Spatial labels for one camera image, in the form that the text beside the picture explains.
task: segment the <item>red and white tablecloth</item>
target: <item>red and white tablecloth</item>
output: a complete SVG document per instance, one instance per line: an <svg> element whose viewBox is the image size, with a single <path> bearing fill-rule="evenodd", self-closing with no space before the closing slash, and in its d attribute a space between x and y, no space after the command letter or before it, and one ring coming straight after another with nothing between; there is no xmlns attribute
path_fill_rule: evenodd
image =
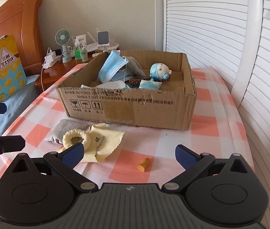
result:
<svg viewBox="0 0 270 229"><path fill-rule="evenodd" d="M56 85L83 65L75 66L43 92L3 135L21 135L26 140L23 152L30 157L58 151L62 145L43 140L61 119L68 118ZM212 67L192 71L198 96L188 131L110 125L111 129L126 132L119 147L104 163L80 163L75 170L99 187L103 182L158 183L161 187L184 171L175 160L178 144L197 153L209 152L217 158L228 158L238 152L253 169L245 129L225 83ZM0 177L17 154L0 155ZM142 173L136 165L145 157L151 158L151 163Z"/></svg>

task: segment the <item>blue gripper pad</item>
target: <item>blue gripper pad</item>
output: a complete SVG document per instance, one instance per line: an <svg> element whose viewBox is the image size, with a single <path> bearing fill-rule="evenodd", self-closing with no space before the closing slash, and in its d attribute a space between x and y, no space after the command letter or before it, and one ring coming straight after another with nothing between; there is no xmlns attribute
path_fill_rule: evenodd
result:
<svg viewBox="0 0 270 229"><path fill-rule="evenodd" d="M61 161L73 169L84 157L84 146L81 143L76 143L61 152L60 155Z"/></svg>
<svg viewBox="0 0 270 229"><path fill-rule="evenodd" d="M200 155L183 145L178 145L175 148L175 159L185 170L187 170L200 160Z"/></svg>

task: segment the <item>wooden headboard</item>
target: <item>wooden headboard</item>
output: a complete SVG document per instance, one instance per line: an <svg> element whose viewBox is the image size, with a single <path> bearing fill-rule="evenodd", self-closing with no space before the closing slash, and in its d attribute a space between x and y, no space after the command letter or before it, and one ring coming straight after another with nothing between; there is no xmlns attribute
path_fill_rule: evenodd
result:
<svg viewBox="0 0 270 229"><path fill-rule="evenodd" d="M38 24L42 0L8 0L0 7L0 37L13 34L26 76L40 74L45 51Z"/></svg>

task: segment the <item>yellow snack bag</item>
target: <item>yellow snack bag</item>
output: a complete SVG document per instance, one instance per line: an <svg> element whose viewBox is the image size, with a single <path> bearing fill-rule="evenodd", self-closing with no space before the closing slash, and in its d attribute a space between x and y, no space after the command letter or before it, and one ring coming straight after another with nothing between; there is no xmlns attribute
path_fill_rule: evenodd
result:
<svg viewBox="0 0 270 229"><path fill-rule="evenodd" d="M0 102L27 83L13 35L0 40Z"/></svg>

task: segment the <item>beige wall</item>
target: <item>beige wall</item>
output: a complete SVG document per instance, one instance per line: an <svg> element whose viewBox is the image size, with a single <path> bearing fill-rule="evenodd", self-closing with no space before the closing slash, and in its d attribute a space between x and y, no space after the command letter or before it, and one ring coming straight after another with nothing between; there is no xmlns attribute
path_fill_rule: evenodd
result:
<svg viewBox="0 0 270 229"><path fill-rule="evenodd" d="M68 29L73 36L89 31L96 38L99 28L108 30L122 50L154 50L154 6L154 0L43 0L39 25L44 47L59 48L59 29Z"/></svg>

